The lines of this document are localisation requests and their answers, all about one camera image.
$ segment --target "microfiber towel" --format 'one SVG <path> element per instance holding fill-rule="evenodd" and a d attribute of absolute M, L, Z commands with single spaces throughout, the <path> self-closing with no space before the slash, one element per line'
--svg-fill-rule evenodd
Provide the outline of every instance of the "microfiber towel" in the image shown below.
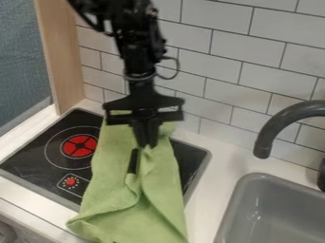
<path fill-rule="evenodd" d="M 178 163 L 161 127 L 158 145 L 140 149 L 136 173 L 128 173 L 137 148 L 132 129 L 103 123 L 93 156 L 92 180 L 80 213 L 67 225 L 100 243 L 186 243 L 187 232 Z"/>

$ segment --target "countertop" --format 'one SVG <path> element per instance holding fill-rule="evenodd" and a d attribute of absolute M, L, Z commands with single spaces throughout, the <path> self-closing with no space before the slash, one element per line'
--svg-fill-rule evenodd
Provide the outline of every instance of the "countertop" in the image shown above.
<path fill-rule="evenodd" d="M 103 112 L 98 103 L 89 100 L 83 100 L 77 107 L 96 113 Z M 58 119 L 54 107 L 49 106 L 1 137 L 0 161 Z M 267 173 L 316 189 L 314 170 L 280 159 L 256 159 L 251 151 L 181 129 L 172 137 L 205 148 L 212 154 L 197 189 L 185 207 L 191 243 L 214 241 L 235 185 L 247 174 Z M 0 215 L 32 227 L 57 242 L 85 242 L 65 225 L 76 215 L 75 212 L 5 178 L 0 178 Z"/>

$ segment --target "gray sink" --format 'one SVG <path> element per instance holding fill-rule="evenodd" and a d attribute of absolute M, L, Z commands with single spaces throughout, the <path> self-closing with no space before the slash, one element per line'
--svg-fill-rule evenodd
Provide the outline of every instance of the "gray sink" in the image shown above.
<path fill-rule="evenodd" d="M 266 174 L 242 178 L 215 243 L 324 243 L 323 193 Z"/>

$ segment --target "faucet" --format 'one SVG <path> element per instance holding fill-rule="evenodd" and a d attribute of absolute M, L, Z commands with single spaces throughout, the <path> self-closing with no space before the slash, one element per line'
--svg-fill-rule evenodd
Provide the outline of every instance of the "faucet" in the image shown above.
<path fill-rule="evenodd" d="M 278 112 L 260 130 L 254 147 L 254 155 L 260 159 L 268 159 L 274 139 L 284 128 L 311 117 L 325 117 L 325 101 L 297 103 Z"/>

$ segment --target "black stovetop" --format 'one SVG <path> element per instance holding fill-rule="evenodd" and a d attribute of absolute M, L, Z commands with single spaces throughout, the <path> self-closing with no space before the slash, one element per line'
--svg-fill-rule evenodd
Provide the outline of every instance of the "black stovetop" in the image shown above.
<path fill-rule="evenodd" d="M 22 186 L 32 184 L 50 192 L 47 197 L 55 194 L 80 204 L 91 180 L 90 162 L 102 121 L 103 117 L 75 109 L 0 164 L 0 169 L 10 174 L 12 180 L 19 178 Z M 185 194 L 204 167 L 207 152 L 179 141 L 171 143 Z"/>

